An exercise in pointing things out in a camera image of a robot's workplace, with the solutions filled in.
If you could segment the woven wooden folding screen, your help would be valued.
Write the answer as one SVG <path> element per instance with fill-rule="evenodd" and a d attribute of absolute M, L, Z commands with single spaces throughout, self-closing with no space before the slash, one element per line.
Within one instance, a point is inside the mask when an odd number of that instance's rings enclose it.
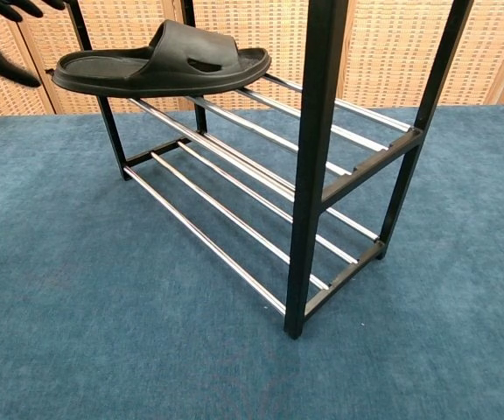
<path fill-rule="evenodd" d="M 367 108 L 414 107 L 423 95 L 453 0 L 349 0 L 337 95 Z M 165 19 L 182 18 L 182 0 L 79 0 L 96 49 L 148 43 Z M 199 27 L 260 46 L 271 72 L 303 79 L 308 0 L 193 0 Z M 0 50 L 38 74 L 42 86 L 0 78 L 0 116 L 92 114 L 92 97 L 55 87 L 49 71 L 79 47 L 66 11 L 44 8 L 40 19 L 0 17 Z M 504 104 L 504 0 L 474 0 L 440 101 Z"/>

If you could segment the black slide sandal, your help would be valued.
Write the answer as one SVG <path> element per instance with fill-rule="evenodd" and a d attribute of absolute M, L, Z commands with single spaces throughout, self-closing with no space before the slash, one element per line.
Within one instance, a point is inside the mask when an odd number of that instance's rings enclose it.
<path fill-rule="evenodd" d="M 72 52 L 52 75 L 58 87 L 84 95 L 155 98 L 220 94 L 246 87 L 269 70 L 261 47 L 166 19 L 147 46 Z"/>

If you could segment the blue carpet table mat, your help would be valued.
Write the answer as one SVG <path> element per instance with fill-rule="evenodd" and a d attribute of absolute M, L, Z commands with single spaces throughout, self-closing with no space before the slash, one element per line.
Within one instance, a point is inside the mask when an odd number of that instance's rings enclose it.
<path fill-rule="evenodd" d="M 0 420 L 504 420 L 504 106 L 440 108 L 385 259 L 290 339 L 98 115 L 0 117 Z"/>

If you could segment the black and chrome shoe rack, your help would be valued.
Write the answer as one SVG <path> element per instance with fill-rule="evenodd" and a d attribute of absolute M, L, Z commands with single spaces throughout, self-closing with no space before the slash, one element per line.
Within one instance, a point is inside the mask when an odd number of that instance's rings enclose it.
<path fill-rule="evenodd" d="M 136 100 L 138 108 L 177 131 L 178 138 L 133 157 L 127 157 L 123 151 L 109 100 L 103 96 L 99 97 L 97 102 L 101 116 L 123 178 L 135 180 L 163 208 L 184 223 L 189 231 L 283 315 L 284 331 L 291 338 L 297 339 L 303 332 L 305 322 L 344 284 L 373 260 L 382 259 L 386 255 L 389 240 L 417 167 L 424 140 L 473 7 L 473 1 L 452 0 L 416 119 L 412 124 L 405 124 L 366 108 L 348 106 L 345 101 L 337 98 L 335 91 L 339 78 L 349 0 L 309 0 L 303 81 L 301 84 L 287 80 L 279 81 L 280 86 L 301 95 L 298 141 L 290 145 L 290 151 L 297 155 L 293 183 L 286 182 L 266 167 L 211 136 L 207 129 L 207 114 L 215 113 L 232 124 L 254 132 L 275 144 L 283 142 L 280 136 L 200 96 L 192 101 L 196 120 L 194 128 L 174 120 L 147 101 Z M 356 115 L 398 130 L 400 135 L 389 146 L 374 146 L 370 157 L 355 166 L 352 171 L 337 169 L 335 181 L 330 185 L 324 185 L 323 175 L 331 169 L 328 161 L 330 136 L 342 133 L 342 128 L 332 122 L 333 111 L 337 108 L 349 108 Z M 283 255 L 283 260 L 288 265 L 285 300 L 275 297 L 137 173 L 138 165 L 148 160 L 162 163 L 164 154 L 169 151 L 181 149 L 187 154 L 192 154 L 195 144 L 211 151 L 292 203 L 293 213 L 289 218 L 290 250 Z M 339 200 L 393 162 L 399 162 L 400 169 L 381 231 L 374 233 L 362 225 L 356 225 L 355 230 L 366 236 L 372 242 L 371 246 L 359 257 L 347 256 L 346 267 L 330 283 L 320 281 L 312 274 L 314 250 L 319 245 L 327 249 L 333 248 L 331 243 L 319 235 L 320 217 L 322 214 L 335 214 L 334 206 Z"/>

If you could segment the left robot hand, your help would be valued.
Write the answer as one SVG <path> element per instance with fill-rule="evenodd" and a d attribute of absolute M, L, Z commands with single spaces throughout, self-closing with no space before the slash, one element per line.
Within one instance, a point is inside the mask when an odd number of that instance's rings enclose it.
<path fill-rule="evenodd" d="M 20 23 L 26 14 L 33 18 L 42 18 L 44 12 L 34 0 L 0 0 L 0 16 L 13 23 Z M 39 88 L 39 78 L 31 72 L 17 66 L 0 52 L 0 76 L 7 81 L 27 88 Z"/>

